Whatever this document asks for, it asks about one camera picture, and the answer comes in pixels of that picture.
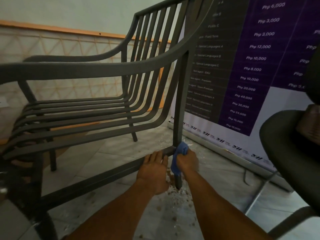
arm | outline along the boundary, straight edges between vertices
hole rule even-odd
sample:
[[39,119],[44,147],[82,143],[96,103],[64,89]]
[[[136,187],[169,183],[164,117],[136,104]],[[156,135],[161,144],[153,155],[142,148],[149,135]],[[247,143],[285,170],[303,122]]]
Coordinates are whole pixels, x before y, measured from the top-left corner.
[[168,157],[162,158],[162,151],[146,155],[130,189],[96,212],[66,240],[132,239],[150,199],[169,188]]
[[185,175],[193,198],[195,212],[205,239],[220,240],[271,240],[258,225],[222,198],[197,172],[198,158],[188,150],[179,154],[178,168]]

banner stand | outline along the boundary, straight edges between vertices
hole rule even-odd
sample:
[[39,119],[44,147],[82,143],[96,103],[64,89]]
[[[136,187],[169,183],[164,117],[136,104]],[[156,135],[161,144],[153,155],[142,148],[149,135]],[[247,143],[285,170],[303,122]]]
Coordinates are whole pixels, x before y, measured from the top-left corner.
[[[170,122],[167,123],[167,126],[170,129],[174,128],[174,125]],[[228,151],[227,149],[218,147],[217,145],[214,145],[214,144],[210,143],[209,141],[204,140],[201,137],[198,137],[195,134],[192,134],[192,133],[186,131],[185,129],[182,130],[182,134],[184,136],[188,137],[189,139],[199,143],[200,145],[212,150],[213,152],[216,152],[216,153],[220,154],[221,156],[226,157],[227,159],[235,162],[236,164],[244,167],[245,169],[248,169],[251,172],[262,176],[264,179],[270,177],[273,174],[272,172],[235,155],[234,153]],[[271,182],[275,183],[276,185],[280,186],[281,188],[283,188],[289,192],[294,191],[294,189],[287,183],[287,181],[285,181],[285,179],[279,175],[275,175],[271,179]]]

orange wall trim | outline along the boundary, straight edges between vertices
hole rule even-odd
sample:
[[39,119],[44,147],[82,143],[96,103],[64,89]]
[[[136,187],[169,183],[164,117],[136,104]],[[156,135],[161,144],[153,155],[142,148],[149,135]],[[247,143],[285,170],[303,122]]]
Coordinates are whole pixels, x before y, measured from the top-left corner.
[[63,27],[57,27],[57,26],[22,23],[22,22],[7,21],[7,20],[1,20],[1,19],[0,19],[0,26],[46,30],[46,31],[52,31],[52,32],[62,32],[62,33],[77,34],[77,35],[101,36],[101,37],[118,38],[118,39],[125,38],[124,34],[106,33],[106,32],[89,31],[89,30],[73,29],[73,28],[63,28]]

forearm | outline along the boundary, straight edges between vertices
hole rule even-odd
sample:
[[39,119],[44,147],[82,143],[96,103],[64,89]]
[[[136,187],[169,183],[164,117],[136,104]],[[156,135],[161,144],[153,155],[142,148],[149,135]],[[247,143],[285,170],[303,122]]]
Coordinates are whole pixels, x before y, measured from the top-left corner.
[[137,180],[125,193],[108,203],[78,227],[66,240],[132,239],[154,190]]
[[185,172],[205,239],[271,239],[259,226],[222,198],[196,171]]

right hand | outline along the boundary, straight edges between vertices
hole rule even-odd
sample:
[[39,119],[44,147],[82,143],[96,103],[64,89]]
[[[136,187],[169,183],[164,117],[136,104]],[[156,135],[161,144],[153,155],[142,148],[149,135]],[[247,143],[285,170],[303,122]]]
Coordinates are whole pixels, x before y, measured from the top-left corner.
[[183,172],[184,174],[190,170],[198,171],[199,160],[197,158],[197,155],[195,154],[195,152],[191,151],[191,149],[188,149],[188,152],[186,155],[178,154],[177,166],[178,166],[178,169],[180,169],[180,171]]

